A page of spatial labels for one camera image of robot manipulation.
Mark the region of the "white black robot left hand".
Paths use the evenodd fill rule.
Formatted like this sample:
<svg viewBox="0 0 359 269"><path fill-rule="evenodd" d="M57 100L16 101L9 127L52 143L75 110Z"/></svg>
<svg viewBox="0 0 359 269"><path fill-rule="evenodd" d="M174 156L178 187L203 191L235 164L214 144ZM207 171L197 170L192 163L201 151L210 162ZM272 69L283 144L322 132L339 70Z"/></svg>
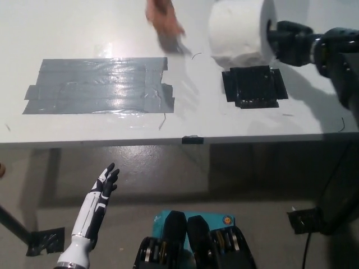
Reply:
<svg viewBox="0 0 359 269"><path fill-rule="evenodd" d="M116 190L119 169L114 169L111 163L95 181L90 192L87 193L79 214L75 221L72 236L87 238L96 245L98 232L104 219L109 198Z"/></svg>

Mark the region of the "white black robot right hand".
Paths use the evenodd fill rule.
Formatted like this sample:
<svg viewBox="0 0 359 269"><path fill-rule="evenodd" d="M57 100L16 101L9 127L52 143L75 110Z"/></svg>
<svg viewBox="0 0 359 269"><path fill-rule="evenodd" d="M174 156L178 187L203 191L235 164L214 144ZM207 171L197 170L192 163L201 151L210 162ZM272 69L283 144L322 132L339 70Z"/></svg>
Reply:
<svg viewBox="0 0 359 269"><path fill-rule="evenodd" d="M303 24L279 21L268 26L267 40L275 58L290 66L301 67L311 63L311 48L321 34Z"/></svg>

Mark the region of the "person's bare hand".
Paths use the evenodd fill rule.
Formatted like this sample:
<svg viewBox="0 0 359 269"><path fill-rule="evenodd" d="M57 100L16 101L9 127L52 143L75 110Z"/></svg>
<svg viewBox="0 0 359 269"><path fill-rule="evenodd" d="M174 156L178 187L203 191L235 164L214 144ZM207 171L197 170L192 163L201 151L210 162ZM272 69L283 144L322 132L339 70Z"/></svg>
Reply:
<svg viewBox="0 0 359 269"><path fill-rule="evenodd" d="M161 36L176 38L185 34L184 28L176 18L172 1L147 0L145 15L147 21Z"/></svg>

